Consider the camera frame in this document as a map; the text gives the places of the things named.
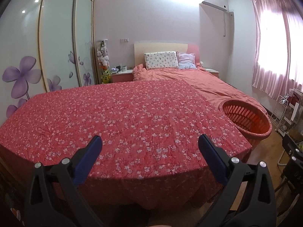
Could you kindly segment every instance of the headboard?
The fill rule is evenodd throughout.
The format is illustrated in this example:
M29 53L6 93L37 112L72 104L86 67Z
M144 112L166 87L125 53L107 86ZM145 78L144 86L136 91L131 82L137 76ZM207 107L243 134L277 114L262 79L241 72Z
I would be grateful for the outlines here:
M134 43L134 65L144 64L144 53L161 52L161 51L179 51L181 53L195 53L196 63L200 62L199 47L193 44L176 44L176 43L152 43L136 42Z

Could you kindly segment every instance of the wall socket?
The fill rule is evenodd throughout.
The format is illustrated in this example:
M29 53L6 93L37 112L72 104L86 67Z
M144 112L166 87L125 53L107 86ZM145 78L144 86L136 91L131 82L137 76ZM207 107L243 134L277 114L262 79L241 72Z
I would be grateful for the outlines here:
M121 43L128 43L129 39L128 38L123 38L123 39L120 39L120 42Z

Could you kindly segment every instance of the pink curtain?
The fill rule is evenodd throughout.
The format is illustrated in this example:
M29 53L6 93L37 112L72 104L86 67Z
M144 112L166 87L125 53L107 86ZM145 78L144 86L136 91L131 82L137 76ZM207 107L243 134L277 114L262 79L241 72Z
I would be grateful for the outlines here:
M252 86L277 99L303 84L303 20L291 0L252 0L257 40Z

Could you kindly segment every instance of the red floral tablecloth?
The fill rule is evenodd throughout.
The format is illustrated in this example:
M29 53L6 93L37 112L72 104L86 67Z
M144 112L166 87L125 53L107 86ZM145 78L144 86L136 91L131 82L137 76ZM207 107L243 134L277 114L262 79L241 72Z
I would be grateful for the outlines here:
M198 150L206 133L230 156L251 146L234 124L181 80L138 81L36 95L0 128L0 153L27 181L33 164L72 157L94 135L103 150L80 190L90 204L199 206L220 189Z

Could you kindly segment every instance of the blue gripper pad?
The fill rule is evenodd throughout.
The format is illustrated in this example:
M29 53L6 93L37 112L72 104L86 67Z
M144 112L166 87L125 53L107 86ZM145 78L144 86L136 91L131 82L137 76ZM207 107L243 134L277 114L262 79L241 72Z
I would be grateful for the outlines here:
M216 181L226 186L229 176L228 155L222 148L215 147L206 134L199 137L198 147Z
M85 148L80 148L72 157L73 183L84 183L102 150L102 139L95 135Z

